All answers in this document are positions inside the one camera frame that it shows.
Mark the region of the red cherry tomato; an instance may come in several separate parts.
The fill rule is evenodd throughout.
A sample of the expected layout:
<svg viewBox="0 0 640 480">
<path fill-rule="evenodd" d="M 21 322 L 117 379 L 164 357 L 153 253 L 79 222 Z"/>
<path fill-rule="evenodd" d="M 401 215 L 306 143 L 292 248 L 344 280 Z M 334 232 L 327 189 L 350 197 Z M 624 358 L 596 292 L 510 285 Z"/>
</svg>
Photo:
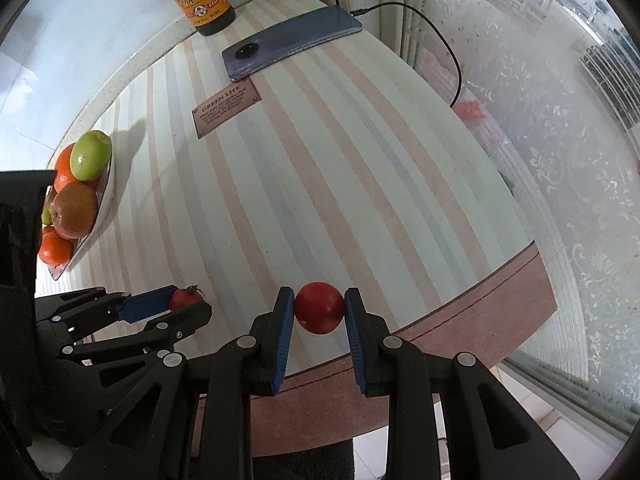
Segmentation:
<svg viewBox="0 0 640 480">
<path fill-rule="evenodd" d="M 172 293 L 168 308 L 171 311 L 180 310 L 191 304 L 197 304 L 203 299 L 204 295 L 198 285 L 179 288 Z"/>
<path fill-rule="evenodd" d="M 326 282 L 308 283 L 295 296 L 294 315 L 307 332 L 326 335 L 341 324 L 345 301 L 341 293 Z"/>
</svg>

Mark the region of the red yellow apple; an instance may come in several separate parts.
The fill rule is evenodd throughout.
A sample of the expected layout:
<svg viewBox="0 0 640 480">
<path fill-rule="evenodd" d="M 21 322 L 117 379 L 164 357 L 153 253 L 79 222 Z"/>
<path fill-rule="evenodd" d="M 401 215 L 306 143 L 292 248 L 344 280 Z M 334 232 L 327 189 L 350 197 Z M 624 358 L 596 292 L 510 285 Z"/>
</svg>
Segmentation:
<svg viewBox="0 0 640 480">
<path fill-rule="evenodd" d="M 66 240 L 80 240 L 90 233 L 98 210 L 93 189 L 85 183 L 71 183 L 56 194 L 52 203 L 53 227 Z"/>
</svg>

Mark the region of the large green apple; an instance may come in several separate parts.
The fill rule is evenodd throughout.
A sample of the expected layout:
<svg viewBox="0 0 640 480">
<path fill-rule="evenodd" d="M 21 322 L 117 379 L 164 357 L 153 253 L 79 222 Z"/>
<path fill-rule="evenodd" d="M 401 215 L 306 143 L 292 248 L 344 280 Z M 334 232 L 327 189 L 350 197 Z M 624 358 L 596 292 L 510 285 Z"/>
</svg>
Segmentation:
<svg viewBox="0 0 640 480">
<path fill-rule="evenodd" d="M 51 208 L 52 208 L 52 203 L 55 199 L 55 196 L 56 196 L 55 188 L 53 186 L 50 186 L 50 188 L 48 188 L 46 198 L 44 199 L 42 213 L 41 213 L 41 223 L 43 226 L 50 226 L 53 222 Z"/>
</svg>

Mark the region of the large orange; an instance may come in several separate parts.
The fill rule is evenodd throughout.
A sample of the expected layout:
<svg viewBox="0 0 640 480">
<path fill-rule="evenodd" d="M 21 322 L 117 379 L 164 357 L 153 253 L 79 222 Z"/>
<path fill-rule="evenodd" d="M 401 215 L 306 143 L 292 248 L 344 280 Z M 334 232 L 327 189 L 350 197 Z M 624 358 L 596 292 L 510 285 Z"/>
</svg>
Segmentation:
<svg viewBox="0 0 640 480">
<path fill-rule="evenodd" d="M 98 185 L 101 174 L 96 170 L 96 165 L 87 160 L 80 160 L 79 154 L 73 155 L 75 144 L 67 145 L 58 155 L 54 169 L 56 171 L 53 188 L 55 192 L 61 192 L 67 185 L 75 182 L 88 184 L 93 190 Z"/>
</svg>

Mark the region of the small green apple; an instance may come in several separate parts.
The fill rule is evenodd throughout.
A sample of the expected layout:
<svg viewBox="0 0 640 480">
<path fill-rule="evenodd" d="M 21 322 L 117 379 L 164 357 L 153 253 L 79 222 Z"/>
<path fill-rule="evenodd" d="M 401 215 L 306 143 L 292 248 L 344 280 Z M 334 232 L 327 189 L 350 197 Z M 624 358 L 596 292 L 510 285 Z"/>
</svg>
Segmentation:
<svg viewBox="0 0 640 480">
<path fill-rule="evenodd" d="M 96 180 L 112 157 L 112 139 L 101 130 L 84 133 L 70 153 L 70 171 L 78 181 Z"/>
</svg>

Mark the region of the fox pattern oval plate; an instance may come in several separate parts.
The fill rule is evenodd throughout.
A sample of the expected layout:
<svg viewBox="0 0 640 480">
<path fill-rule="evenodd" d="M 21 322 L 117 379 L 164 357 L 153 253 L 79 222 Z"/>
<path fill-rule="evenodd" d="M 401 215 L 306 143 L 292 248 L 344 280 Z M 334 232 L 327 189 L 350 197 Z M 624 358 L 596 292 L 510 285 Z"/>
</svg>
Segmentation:
<svg viewBox="0 0 640 480">
<path fill-rule="evenodd" d="M 54 182 L 47 189 L 41 215 L 44 247 L 39 258 L 53 281 L 79 258 L 82 246 L 106 218 L 114 193 L 113 157 L 94 179 L 80 180 L 72 171 L 74 147 L 68 144 L 55 161 Z"/>
</svg>

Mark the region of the striped cat table mat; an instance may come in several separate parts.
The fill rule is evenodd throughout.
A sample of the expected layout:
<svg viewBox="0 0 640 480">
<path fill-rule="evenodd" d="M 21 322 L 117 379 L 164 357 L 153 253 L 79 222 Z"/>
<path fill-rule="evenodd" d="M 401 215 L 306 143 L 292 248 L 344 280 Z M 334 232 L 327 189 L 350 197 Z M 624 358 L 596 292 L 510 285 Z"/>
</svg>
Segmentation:
<svg viewBox="0 0 640 480">
<path fill-rule="evenodd" d="M 253 77 L 258 101 L 206 136 L 193 111 L 230 84 L 222 51 L 319 6 L 254 0 L 224 32 L 177 44 L 96 121 L 114 142 L 114 196 L 96 237 L 39 295 L 198 285 L 195 358 L 245 334 L 283 286 L 356 287 L 394 333 L 494 365 L 555 301 L 524 217 L 472 133 L 367 32 Z"/>
</svg>

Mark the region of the brown mat label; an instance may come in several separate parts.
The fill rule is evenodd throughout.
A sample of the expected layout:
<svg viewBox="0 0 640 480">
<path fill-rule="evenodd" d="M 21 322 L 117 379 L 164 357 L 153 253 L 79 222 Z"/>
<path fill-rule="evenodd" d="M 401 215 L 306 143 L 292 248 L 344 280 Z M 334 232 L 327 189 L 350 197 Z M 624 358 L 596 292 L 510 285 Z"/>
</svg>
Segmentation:
<svg viewBox="0 0 640 480">
<path fill-rule="evenodd" d="M 250 78 L 230 84 L 192 110 L 196 136 L 204 138 L 259 101 L 260 95 Z"/>
</svg>

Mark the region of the blue smartphone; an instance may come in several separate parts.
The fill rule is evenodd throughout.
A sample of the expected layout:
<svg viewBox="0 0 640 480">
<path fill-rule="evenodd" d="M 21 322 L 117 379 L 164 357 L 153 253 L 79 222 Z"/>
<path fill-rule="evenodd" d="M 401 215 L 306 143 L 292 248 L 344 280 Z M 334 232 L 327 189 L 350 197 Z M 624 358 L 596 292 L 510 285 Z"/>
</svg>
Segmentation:
<svg viewBox="0 0 640 480">
<path fill-rule="evenodd" d="M 222 52 L 231 81 L 238 82 L 297 53 L 362 31 L 362 24 L 339 6 L 297 15 L 249 36 Z"/>
</svg>

